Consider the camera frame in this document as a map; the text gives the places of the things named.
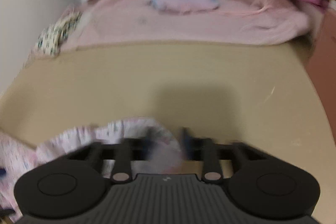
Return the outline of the terracotta cardboard box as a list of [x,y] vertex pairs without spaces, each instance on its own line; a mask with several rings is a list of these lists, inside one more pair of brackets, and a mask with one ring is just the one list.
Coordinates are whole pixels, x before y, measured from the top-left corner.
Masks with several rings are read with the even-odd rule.
[[326,12],[306,66],[322,101],[335,102],[335,11]]

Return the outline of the pink fleece blanket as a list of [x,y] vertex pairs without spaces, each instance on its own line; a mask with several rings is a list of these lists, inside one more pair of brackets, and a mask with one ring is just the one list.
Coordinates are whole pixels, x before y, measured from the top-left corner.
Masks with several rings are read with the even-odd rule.
[[[150,0],[97,0],[70,9],[64,15],[81,12],[81,19],[59,54],[108,44],[168,40],[268,46],[310,29],[309,17],[290,0],[217,1],[216,10],[189,14],[160,12],[151,7]],[[33,55],[52,57],[39,56],[34,48]]]

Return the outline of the lilac folded cloth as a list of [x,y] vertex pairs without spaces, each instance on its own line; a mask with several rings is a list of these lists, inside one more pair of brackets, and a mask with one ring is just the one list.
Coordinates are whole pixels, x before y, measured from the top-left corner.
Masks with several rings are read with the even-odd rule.
[[160,12],[177,14],[212,11],[220,6],[217,0],[150,0],[149,4]]

